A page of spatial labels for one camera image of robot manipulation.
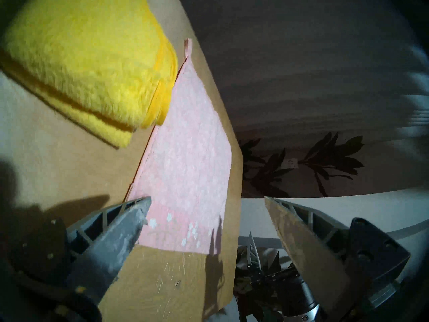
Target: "pink cloth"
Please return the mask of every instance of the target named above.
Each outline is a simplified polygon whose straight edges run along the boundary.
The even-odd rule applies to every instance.
[[[138,244],[218,254],[231,169],[231,145],[185,42],[185,63],[170,109],[149,140],[127,200],[152,197]]]

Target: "yellow towel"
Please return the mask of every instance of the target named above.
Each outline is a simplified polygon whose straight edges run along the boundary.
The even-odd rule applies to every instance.
[[[146,0],[28,0],[0,46],[6,73],[115,146],[165,119],[177,57]]]

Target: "folded towel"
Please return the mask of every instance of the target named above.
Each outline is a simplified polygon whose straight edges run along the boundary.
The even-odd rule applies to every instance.
[[[115,146],[165,119],[177,57],[146,0],[27,0],[0,47],[6,73]]]

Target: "white wall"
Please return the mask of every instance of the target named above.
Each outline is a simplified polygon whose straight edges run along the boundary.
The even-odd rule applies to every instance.
[[[285,198],[285,201],[317,209],[346,226],[355,217],[362,217],[388,233],[418,225],[429,219],[429,190],[425,187],[380,194],[333,198]],[[262,198],[241,199],[240,236],[277,238]],[[411,258],[401,274],[413,276],[429,248],[429,228],[399,239]]]

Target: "white flower print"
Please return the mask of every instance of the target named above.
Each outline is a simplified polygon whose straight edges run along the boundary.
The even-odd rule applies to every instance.
[[[149,226],[152,228],[155,228],[157,226],[157,221],[155,220],[155,218],[149,220]]]

